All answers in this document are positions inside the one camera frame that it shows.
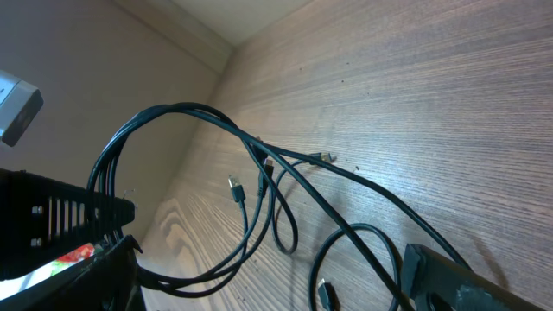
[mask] cable connector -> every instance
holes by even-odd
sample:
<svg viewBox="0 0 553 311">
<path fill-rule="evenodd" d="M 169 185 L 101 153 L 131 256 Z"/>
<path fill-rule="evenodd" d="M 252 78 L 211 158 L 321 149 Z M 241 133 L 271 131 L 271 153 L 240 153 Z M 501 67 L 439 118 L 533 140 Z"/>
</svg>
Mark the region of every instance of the cable connector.
<svg viewBox="0 0 553 311">
<path fill-rule="evenodd" d="M 234 201 L 237 203 L 244 202 L 244 188 L 242 187 L 242 184 L 240 184 L 240 180 L 238 179 L 238 177 L 228 175 L 228 183 L 231 185 L 231 194 Z"/>
<path fill-rule="evenodd" d="M 321 305 L 327 311 L 334 311 L 338 309 L 338 299 L 336 298 L 336 292 L 329 282 L 325 282 L 325 279 L 317 284 L 317 293 L 319 299 L 321 299 Z"/>
<path fill-rule="evenodd" d="M 327 163 L 332 163 L 334 158 L 330 155 L 330 152 L 321 152 L 321 160 Z"/>
<path fill-rule="evenodd" d="M 315 159 L 323 160 L 326 163 L 332 163 L 335 160 L 335 158 L 330 155 L 330 152 L 318 152 L 316 154 L 311 154 L 310 156 L 313 156 Z"/>
<path fill-rule="evenodd" d="M 256 137 L 256 139 L 261 143 L 263 142 L 260 137 Z M 262 151 L 260 148 L 254 146 L 251 143 L 250 143 L 250 147 L 253 150 L 253 155 L 260 163 L 264 163 L 264 161 L 269 157 L 269 155 L 267 155 L 266 152 Z"/>
<path fill-rule="evenodd" d="M 269 176 L 269 178 L 272 178 L 273 172 L 275 170 L 275 167 L 273 166 L 273 161 L 270 159 L 265 159 L 264 162 L 264 170 Z M 269 182 L 265 180 L 263 177 L 263 174 L 259 172 L 259 191 L 257 191 L 257 195 L 264 198 L 267 194 L 267 188 L 269 187 Z"/>
</svg>

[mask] tangled cables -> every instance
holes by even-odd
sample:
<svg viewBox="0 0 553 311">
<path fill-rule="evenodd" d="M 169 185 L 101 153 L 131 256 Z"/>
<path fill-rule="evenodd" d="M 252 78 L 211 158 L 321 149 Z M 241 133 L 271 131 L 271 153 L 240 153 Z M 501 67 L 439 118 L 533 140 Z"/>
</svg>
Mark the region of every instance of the tangled cables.
<svg viewBox="0 0 553 311">
<path fill-rule="evenodd" d="M 427 232 L 450 256 L 451 258 L 460 264 L 461 266 L 470 269 L 461 255 L 454 249 L 454 247 L 438 233 L 432 226 L 430 226 L 424 219 L 422 219 L 415 211 L 413 211 L 407 204 L 401 201 L 396 195 L 381 187 L 380 185 L 368 181 L 367 179 L 358 176 L 354 173 L 348 172 L 342 168 L 338 168 L 332 165 L 329 161 L 327 154 L 312 154 L 304 155 L 294 151 L 281 149 L 272 146 L 268 143 L 263 143 L 259 139 L 251 136 L 250 134 L 241 130 L 229 117 L 222 112 L 202 104 L 196 103 L 177 103 L 173 105 L 156 105 L 150 107 L 144 111 L 139 112 L 129 122 L 127 122 L 121 129 L 119 129 L 107 146 L 102 151 L 100 157 L 94 164 L 90 178 L 88 180 L 87 190 L 93 192 L 98 184 L 99 192 L 107 194 L 109 196 L 115 196 L 115 174 L 118 165 L 118 158 L 121 154 L 123 146 L 129 137 L 129 135 L 145 125 L 149 121 L 160 117 L 166 113 L 184 113 L 192 117 L 197 117 L 211 124 L 219 126 L 221 129 L 228 131 L 234 136 L 240 138 L 244 143 L 244 146 L 251 159 L 256 163 L 259 168 L 259 190 L 257 193 L 257 206 L 251 223 L 248 224 L 247 216 L 245 212 L 245 195 L 242 186 L 239 184 L 238 179 L 231 176 L 229 182 L 231 182 L 232 196 L 234 200 L 240 206 L 240 210 L 244 220 L 244 237 L 238 244 L 238 246 L 231 252 L 222 262 L 212 267 L 205 273 L 192 278 L 176 278 L 170 276 L 162 276 L 155 272 L 146 270 L 142 267 L 138 268 L 138 281 L 140 284 L 149 289 L 161 290 L 167 294 L 175 295 L 184 298 L 198 298 L 215 293 L 219 289 L 222 289 L 232 278 L 238 273 L 240 266 L 256 251 L 261 244 L 265 233 L 269 230 L 269 226 L 272 226 L 273 238 L 275 239 L 278 249 L 285 253 L 291 254 L 297 248 L 298 232 L 297 225 L 294 219 L 286 199 L 284 199 L 281 192 L 278 190 L 278 183 L 283 178 L 285 173 L 289 173 L 296 181 L 315 199 L 317 204 L 325 211 L 325 213 L 338 225 L 340 229 L 334 232 L 322 245 L 321 249 L 315 256 L 315 262 L 312 270 L 309 274 L 308 280 L 308 297 L 309 306 L 311 310 L 315 310 L 315 282 L 319 268 L 321 267 L 322 260 L 327 254 L 328 249 L 332 244 L 338 240 L 339 237 L 346 235 L 363 255 L 365 260 L 376 271 L 378 277 L 385 284 L 386 288 L 390 290 L 393 295 L 393 300 L 390 305 L 390 311 L 397 310 L 397 306 L 400 305 L 404 310 L 414 310 L 409 303 L 409 299 L 402 294 L 400 289 L 399 271 L 401 269 L 401 257 L 397 253 L 397 250 L 390 239 L 379 229 L 368 224 L 348 224 L 334 208 L 328 204 L 328 202 L 317 192 L 317 190 L 301 175 L 295 166 L 301 163 L 310 163 L 317 165 L 321 168 L 327 169 L 337 175 L 346 177 L 351 181 L 358 182 L 359 184 L 369 187 L 371 190 L 383 195 L 386 199 L 395 204 L 401 209 L 407 216 L 415 221 L 425 232 Z M 283 171 L 278 176 L 276 181 L 272 180 L 273 165 L 271 157 L 274 161 L 283 167 Z M 288 163 L 283 156 L 297 159 L 298 161 Z M 267 212 L 267 218 L 264 222 L 263 228 L 257 238 L 257 240 L 250 246 L 248 250 L 248 240 L 256 226 L 264 196 L 267 189 L 270 190 L 269 195 L 269 211 Z M 276 199 L 279 200 L 286 216 L 292 227 L 293 242 L 292 246 L 288 249 L 284 247 L 280 238 L 278 237 L 277 222 L 275 216 L 275 203 Z M 392 261 L 392 267 L 394 270 L 394 276 L 390 276 L 384 267 L 380 264 L 374 254 L 369 250 L 368 246 L 361 240 L 356 231 L 369 231 L 375 233 L 385 244 L 390 258 Z M 119 228 L 108 236 L 110 243 L 114 244 L 123 237 L 123 232 Z M 236 256 L 239 258 L 234 263 L 225 267 Z M 202 282 L 209 282 L 224 277 L 213 288 L 202 292 L 187 292 L 179 290 L 193 284 Z"/>
</svg>

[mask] wooden desk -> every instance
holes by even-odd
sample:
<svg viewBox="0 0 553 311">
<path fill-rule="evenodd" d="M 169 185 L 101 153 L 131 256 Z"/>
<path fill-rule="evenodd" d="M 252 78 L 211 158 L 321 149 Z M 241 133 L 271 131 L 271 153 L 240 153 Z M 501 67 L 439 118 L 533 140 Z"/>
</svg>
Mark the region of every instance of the wooden desk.
<svg viewBox="0 0 553 311">
<path fill-rule="evenodd" d="M 266 142 L 332 152 L 411 205 L 477 273 L 553 309 L 551 1 L 313 1 L 240 47 L 208 104 Z M 376 225 L 402 253 L 408 242 L 439 250 L 375 193 L 301 170 L 348 221 Z M 253 162 L 237 138 L 200 124 L 143 241 L 146 267 L 195 276 L 234 248 L 242 226 L 229 174 L 244 184 L 251 217 Z M 269 233 L 218 294 L 147 291 L 149 308 L 307 309 L 309 268 L 336 225 L 290 178 L 282 190 L 300 231 L 294 255 Z M 384 246 L 362 235 L 389 269 Z M 391 295 L 346 239 L 321 276 L 343 310 L 388 308 Z"/>
</svg>

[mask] ceiling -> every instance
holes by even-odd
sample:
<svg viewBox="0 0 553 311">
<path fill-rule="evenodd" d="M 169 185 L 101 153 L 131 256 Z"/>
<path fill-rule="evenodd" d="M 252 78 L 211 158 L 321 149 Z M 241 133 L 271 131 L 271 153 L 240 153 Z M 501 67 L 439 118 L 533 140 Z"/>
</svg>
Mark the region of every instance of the ceiling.
<svg viewBox="0 0 553 311">
<path fill-rule="evenodd" d="M 170 0 L 232 45 L 299 9 L 311 0 Z"/>
</svg>

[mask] black cable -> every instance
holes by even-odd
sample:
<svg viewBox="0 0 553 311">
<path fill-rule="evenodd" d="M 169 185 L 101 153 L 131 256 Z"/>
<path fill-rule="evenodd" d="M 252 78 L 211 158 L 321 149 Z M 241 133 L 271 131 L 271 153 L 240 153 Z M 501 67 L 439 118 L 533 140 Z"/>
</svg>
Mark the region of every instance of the black cable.
<svg viewBox="0 0 553 311">
<path fill-rule="evenodd" d="M 400 283 L 400 277 L 399 277 L 399 271 L 401 270 L 402 260 L 401 255 L 397 251 L 396 246 L 391 242 L 390 238 L 388 238 L 387 235 L 385 235 L 382 231 L 380 231 L 377 227 L 368 225 L 368 224 L 352 224 L 351 227 L 356 231 L 369 231 L 374 233 L 382 243 L 386 246 L 386 250 L 388 250 L 388 254 L 390 255 L 391 260 L 391 267 L 394 271 L 394 281 L 396 282 L 396 285 L 401 288 Z M 328 250 L 330 250 L 330 247 L 338 241 L 339 238 L 344 236 L 344 231 L 341 229 L 336 230 L 333 234 L 331 234 L 327 240 L 322 244 L 321 248 L 315 255 L 315 259 L 313 262 L 313 265 L 311 266 L 311 271 L 309 272 L 309 279 L 308 279 L 308 299 L 309 299 L 309 307 L 311 310 L 316 310 L 316 302 L 315 302 L 315 287 L 317 283 L 317 276 L 319 274 L 319 269 L 322 265 L 322 260 L 327 255 Z M 394 297 L 391 300 L 389 311 L 396 311 L 398 307 L 397 299 Z"/>
<path fill-rule="evenodd" d="M 244 235 L 245 235 L 248 231 L 248 217 L 247 217 L 247 214 L 246 214 L 244 202 L 240 201 L 239 204 L 240 204 L 240 211 L 242 213 L 242 220 L 244 222 Z M 241 258 L 244 257 L 244 255 L 246 253 L 246 248 L 247 248 L 247 241 L 246 241 L 246 244 L 244 244 L 244 247 L 242 248 L 242 252 L 240 253 Z M 175 288 L 168 288 L 168 287 L 164 287 L 163 289 L 161 289 L 161 291 L 163 291 L 167 294 L 174 295 L 174 296 L 177 296 L 177 297 L 182 297 L 182 298 L 205 297 L 205 296 L 211 295 L 211 294 L 219 291 L 223 287 L 225 287 L 225 285 L 227 285 L 236 276 L 236 274 L 240 270 L 240 267 L 241 267 L 241 265 L 239 265 L 236 269 L 234 269 L 232 272 L 230 272 L 230 274 L 223 281 L 221 281 L 219 284 L 213 286 L 210 289 L 207 289 L 207 290 L 204 290 L 204 291 L 201 291 L 201 292 L 195 292 L 195 293 L 194 292 L 185 292 L 185 291 L 181 291 L 181 290 L 176 290 Z"/>
<path fill-rule="evenodd" d="M 313 156 L 313 157 L 322 159 L 321 158 L 321 156 L 322 156 L 321 152 L 310 154 L 309 156 Z M 295 162 L 292 162 L 290 164 L 290 166 L 295 167 L 295 166 L 303 164 L 303 163 L 310 163 L 310 162 L 305 161 L 305 160 L 297 160 Z M 276 181 L 275 181 L 275 184 L 276 184 L 277 187 L 280 184 L 280 181 L 282 180 L 282 178 L 284 177 L 286 172 L 287 171 L 285 169 L 283 169 L 278 174 L 278 177 L 276 178 Z M 278 236 L 277 210 L 274 208 L 276 198 L 277 198 L 277 196 L 273 193 L 272 188 L 271 188 L 270 191 L 269 191 L 269 204 L 270 204 L 270 206 L 272 206 L 272 209 L 273 209 L 273 217 L 270 219 L 271 230 L 272 230 L 272 233 L 273 233 L 273 240 L 275 241 L 276 247 L 278 248 L 278 250 L 280 250 L 280 252 L 282 252 L 286 255 L 289 255 L 289 254 L 292 254 L 296 250 L 297 243 L 298 243 L 298 231 L 297 231 L 296 218 L 294 217 L 294 214 L 290 210 L 289 206 L 288 205 L 283 205 L 282 202 L 281 202 L 281 206 L 282 206 L 284 212 L 286 213 L 286 217 L 288 218 L 288 221 L 290 222 L 290 227 L 292 229 L 292 246 L 290 246 L 289 249 L 286 249 L 286 247 L 283 245 L 280 237 Z"/>
<path fill-rule="evenodd" d="M 255 210 L 254 218 L 251 222 L 251 226 L 248 228 L 248 230 L 245 230 L 244 238 L 238 244 L 237 248 L 225 260 L 217 264 L 215 267 L 211 268 L 208 272 L 205 272 L 204 274 L 193 278 L 175 278 L 170 276 L 162 276 L 154 272 L 148 271 L 144 268 L 140 268 L 139 279 L 141 282 L 143 282 L 145 287 L 148 287 L 151 289 L 163 290 L 165 292 L 170 293 L 171 295 L 178 295 L 183 297 L 184 296 L 196 297 L 196 296 L 202 296 L 202 295 L 209 295 L 216 290 L 211 291 L 213 289 L 209 289 L 208 291 L 205 291 L 202 293 L 187 293 L 187 292 L 177 291 L 176 289 L 180 287 L 185 287 L 191 284 L 212 281 L 219 277 L 225 276 L 229 273 L 231 274 L 230 276 L 234 276 L 238 271 L 240 265 L 243 262 L 245 262 L 245 260 L 247 260 L 257 249 L 257 247 L 260 245 L 264 237 L 264 234 L 268 230 L 268 227 L 271 221 L 273 224 L 275 224 L 273 195 L 275 195 L 279 199 L 279 201 L 283 205 L 284 211 L 289 212 L 287 213 L 287 216 L 289 216 L 289 219 L 294 219 L 293 214 L 291 213 L 286 200 L 284 199 L 281 192 L 278 190 L 278 187 L 276 183 L 272 180 L 271 176 L 268 174 L 267 171 L 265 171 L 265 167 L 262 161 L 260 161 L 261 158 L 266 158 L 266 156 L 272 157 L 283 167 L 285 172 L 290 173 L 292 177 L 294 177 L 298 181 L 298 183 L 315 199 L 315 201 L 328 214 L 328 216 L 334 222 L 336 222 L 336 224 L 340 228 L 340 234 L 341 235 L 345 234 L 349 237 L 349 239 L 353 242 L 355 247 L 365 257 L 367 262 L 374 268 L 377 275 L 383 281 L 383 283 L 388 288 L 388 290 L 390 290 L 394 298 L 397 300 L 397 303 L 401 305 L 403 309 L 413 310 L 412 306 L 409 304 L 409 300 L 401 293 L 400 288 L 397 286 L 397 282 L 394 282 L 394 280 L 392 280 L 392 278 L 387 274 L 387 272 L 382 267 L 382 265 L 377 260 L 377 258 L 374 256 L 374 254 L 372 254 L 371 250 L 357 235 L 357 233 L 355 232 L 355 229 L 353 229 L 336 212 L 336 210 L 334 210 L 327 203 L 327 201 L 321 196 L 321 194 L 319 194 L 317 190 L 292 165 L 290 165 L 286 160 L 283 159 L 283 156 L 290 156 L 301 161 L 313 163 L 322 168 L 328 169 L 338 175 L 344 176 L 350 180 L 356 181 L 366 187 L 369 187 L 370 189 L 376 191 L 379 194 L 382 194 L 384 197 L 386 197 L 388 200 L 390 200 L 392 203 L 398 206 L 403 212 L 405 212 L 419 226 L 421 226 L 457 263 L 468 268 L 467 263 L 464 261 L 464 259 L 462 259 L 461 255 L 459 255 L 459 253 L 453 248 L 451 244 L 449 244 L 445 240 L 445 238 L 443 238 L 434 228 L 432 228 L 428 223 L 426 223 L 418 214 L 416 214 L 410 207 L 408 207 L 405 203 L 403 203 L 397 196 L 395 196 L 385 188 L 381 187 L 380 185 L 372 181 L 368 181 L 363 177 L 347 172 L 344 169 L 337 168 L 330 163 L 324 162 L 323 160 L 316 159 L 310 155 L 299 154 L 293 151 L 280 149 L 278 147 L 263 143 L 257 140 L 256 138 L 254 138 L 253 136 L 249 135 L 248 133 L 239 129 L 238 126 L 235 123 L 233 123 L 230 120 L 230 118 L 225 116 L 222 112 L 217 111 L 216 109 L 209 107 L 207 105 L 201 105 L 196 103 L 178 103 L 174 105 L 158 105 L 158 106 L 150 107 L 147 110 L 136 114 L 136 116 L 134 116 L 127 124 L 125 124 L 121 129 L 119 129 L 116 132 L 114 137 L 109 141 L 108 145 L 105 147 L 104 151 L 100 154 L 100 157 L 98 158 L 98 160 L 94 164 L 94 167 L 92 168 L 92 172 L 87 186 L 88 191 L 93 192 L 94 188 L 98 183 L 100 191 L 106 191 L 106 188 L 107 188 L 108 195 L 113 196 L 114 195 L 113 185 L 114 185 L 115 170 L 118 162 L 118 157 L 121 153 L 121 150 L 124 146 L 124 143 L 127 137 L 134 130 L 137 130 L 138 128 L 148 123 L 149 121 L 157 117 L 160 117 L 161 115 L 164 115 L 166 113 L 184 113 L 193 117 L 200 118 L 202 120 L 215 124 L 216 126 L 219 126 L 221 129 L 226 130 L 231 134 L 233 134 L 234 136 L 237 136 L 238 138 L 240 138 L 243 141 L 244 146 L 248 151 L 248 154 L 250 154 L 250 157 L 259 168 L 260 175 L 262 176 L 260 181 L 263 181 L 263 183 L 266 182 L 266 187 L 269 188 L 271 192 L 271 196 L 270 196 L 269 210 L 267 212 L 267 219 L 265 220 L 264 227 L 262 228 L 262 231 L 259 234 L 256 242 L 253 244 L 253 246 L 249 251 L 245 251 L 245 246 L 257 222 L 257 217 L 261 209 L 261 202 L 263 200 L 263 196 L 260 196 L 258 198 L 258 203 Z M 293 243 L 293 246 L 292 248 L 290 248 L 290 250 L 295 249 L 296 246 L 297 246 L 297 242 Z M 238 259 L 238 261 L 236 261 L 233 264 L 230 264 L 228 267 L 223 269 L 223 267 L 227 263 L 229 263 L 240 251 L 242 251 L 242 254 L 241 254 L 242 256 Z"/>
</svg>

